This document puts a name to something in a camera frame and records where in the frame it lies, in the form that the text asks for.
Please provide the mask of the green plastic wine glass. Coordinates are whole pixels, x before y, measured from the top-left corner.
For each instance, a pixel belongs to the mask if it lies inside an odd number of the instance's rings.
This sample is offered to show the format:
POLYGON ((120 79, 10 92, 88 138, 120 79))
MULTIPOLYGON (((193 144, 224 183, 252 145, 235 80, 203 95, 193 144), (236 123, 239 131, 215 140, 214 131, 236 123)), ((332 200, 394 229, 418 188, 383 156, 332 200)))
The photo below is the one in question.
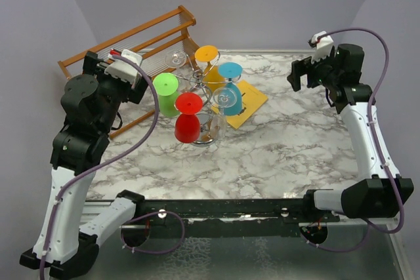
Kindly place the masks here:
POLYGON ((179 111, 175 101, 179 96, 178 79, 172 73, 161 73, 155 77, 153 84, 158 95, 159 110, 165 117, 175 117, 179 111))

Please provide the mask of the clear wine glass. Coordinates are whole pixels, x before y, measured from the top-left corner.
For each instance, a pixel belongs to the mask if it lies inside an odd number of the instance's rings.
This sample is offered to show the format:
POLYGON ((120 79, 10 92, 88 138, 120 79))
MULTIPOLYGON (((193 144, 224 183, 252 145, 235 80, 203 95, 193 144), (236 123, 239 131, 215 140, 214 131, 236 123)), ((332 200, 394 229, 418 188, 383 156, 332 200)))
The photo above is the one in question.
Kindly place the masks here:
POLYGON ((231 108, 237 101, 236 93, 231 88, 221 87, 211 97, 211 105, 218 109, 213 115, 210 124, 210 135, 214 140, 224 137, 227 127, 227 119, 224 110, 231 108))
POLYGON ((172 50, 165 55, 164 62, 168 68, 174 69, 172 74, 178 79, 178 91, 189 92, 189 80, 182 72, 182 68, 187 63, 187 54, 181 50, 172 50))

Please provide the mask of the red plastic wine glass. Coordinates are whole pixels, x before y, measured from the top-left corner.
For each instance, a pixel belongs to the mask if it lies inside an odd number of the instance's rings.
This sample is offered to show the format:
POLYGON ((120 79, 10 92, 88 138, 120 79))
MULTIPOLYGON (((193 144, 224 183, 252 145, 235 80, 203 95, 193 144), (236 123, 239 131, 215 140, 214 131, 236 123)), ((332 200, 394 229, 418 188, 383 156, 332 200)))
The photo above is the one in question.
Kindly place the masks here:
POLYGON ((175 107, 180 112, 175 123, 175 138, 185 144, 196 141, 200 135, 197 113, 203 107, 201 97, 193 92, 184 92, 176 99, 175 107))

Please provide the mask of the orange plastic wine glass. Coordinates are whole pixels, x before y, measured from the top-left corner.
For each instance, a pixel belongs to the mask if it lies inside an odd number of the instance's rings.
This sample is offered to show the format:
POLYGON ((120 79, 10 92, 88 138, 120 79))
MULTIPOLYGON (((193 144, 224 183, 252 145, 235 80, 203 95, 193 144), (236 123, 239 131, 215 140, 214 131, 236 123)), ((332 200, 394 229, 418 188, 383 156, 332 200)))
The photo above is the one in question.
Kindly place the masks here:
POLYGON ((213 45, 201 46, 194 54, 195 60, 200 64, 205 65, 203 69, 203 82, 211 92, 223 87, 224 77, 219 73, 217 64, 221 57, 217 47, 213 45))

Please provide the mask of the chrome wine glass rack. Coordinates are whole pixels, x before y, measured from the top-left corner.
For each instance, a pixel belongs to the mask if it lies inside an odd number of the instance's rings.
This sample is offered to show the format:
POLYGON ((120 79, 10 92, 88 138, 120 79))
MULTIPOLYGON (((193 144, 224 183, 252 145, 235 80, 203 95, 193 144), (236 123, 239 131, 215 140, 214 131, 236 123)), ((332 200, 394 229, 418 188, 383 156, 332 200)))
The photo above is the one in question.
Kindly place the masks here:
MULTIPOLYGON (((211 144, 214 144, 217 141, 221 140, 214 140, 210 135, 210 124, 215 112, 211 109, 211 97, 213 95, 213 92, 211 92, 210 89, 206 87, 205 83, 203 82, 204 67, 205 65, 200 63, 198 66, 193 67, 193 74, 190 76, 190 78, 188 78, 189 83, 191 85, 190 92, 198 93, 198 96, 200 96, 203 100, 203 109, 198 113, 198 119, 201 125, 199 138, 196 141, 192 142, 194 146, 199 148, 208 147, 211 144)), ((238 84, 238 81, 241 78, 241 76, 234 79, 235 84, 238 84)))

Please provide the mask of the blue plastic wine glass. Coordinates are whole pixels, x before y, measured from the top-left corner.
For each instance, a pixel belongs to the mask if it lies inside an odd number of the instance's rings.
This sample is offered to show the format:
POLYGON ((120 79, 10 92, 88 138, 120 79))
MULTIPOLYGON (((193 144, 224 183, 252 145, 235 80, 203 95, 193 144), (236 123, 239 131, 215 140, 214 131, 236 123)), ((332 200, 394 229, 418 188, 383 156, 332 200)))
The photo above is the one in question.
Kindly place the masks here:
POLYGON ((228 80, 219 95, 225 116, 235 116, 242 112, 242 93, 234 83, 234 79, 240 77, 242 71, 243 68, 235 62, 226 62, 219 66, 219 75, 228 80))

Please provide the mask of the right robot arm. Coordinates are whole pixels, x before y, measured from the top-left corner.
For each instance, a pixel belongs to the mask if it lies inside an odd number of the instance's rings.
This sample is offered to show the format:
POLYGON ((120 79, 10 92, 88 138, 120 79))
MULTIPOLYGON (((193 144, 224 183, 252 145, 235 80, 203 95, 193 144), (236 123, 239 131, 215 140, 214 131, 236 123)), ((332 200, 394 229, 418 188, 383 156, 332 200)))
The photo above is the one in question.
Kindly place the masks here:
POLYGON ((359 180, 342 190, 307 192, 309 201, 301 206, 303 217, 315 222, 325 211, 334 211, 349 218, 392 218, 413 193, 413 182, 402 178, 387 151, 377 122, 377 109, 369 104, 373 91, 360 82, 363 48, 323 40, 311 43, 312 57, 296 60, 287 80, 294 91, 301 89, 301 77, 307 86, 323 86, 329 91, 333 107, 345 123, 356 155, 359 180))

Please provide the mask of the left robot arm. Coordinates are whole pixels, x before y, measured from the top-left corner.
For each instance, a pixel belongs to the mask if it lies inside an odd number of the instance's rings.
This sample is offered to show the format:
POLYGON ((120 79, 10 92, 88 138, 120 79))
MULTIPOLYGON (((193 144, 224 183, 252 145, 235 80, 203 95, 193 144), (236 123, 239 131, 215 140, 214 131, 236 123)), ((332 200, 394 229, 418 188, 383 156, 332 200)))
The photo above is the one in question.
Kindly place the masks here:
POLYGON ((35 245, 20 264, 41 278, 73 279, 89 272, 100 247, 120 225, 145 215, 143 196, 124 191, 100 214, 81 223, 87 192, 110 142, 124 102, 138 104, 150 78, 139 72, 141 55, 112 51, 107 60, 87 52, 83 71, 68 80, 60 103, 64 125, 52 143, 49 204, 35 245))

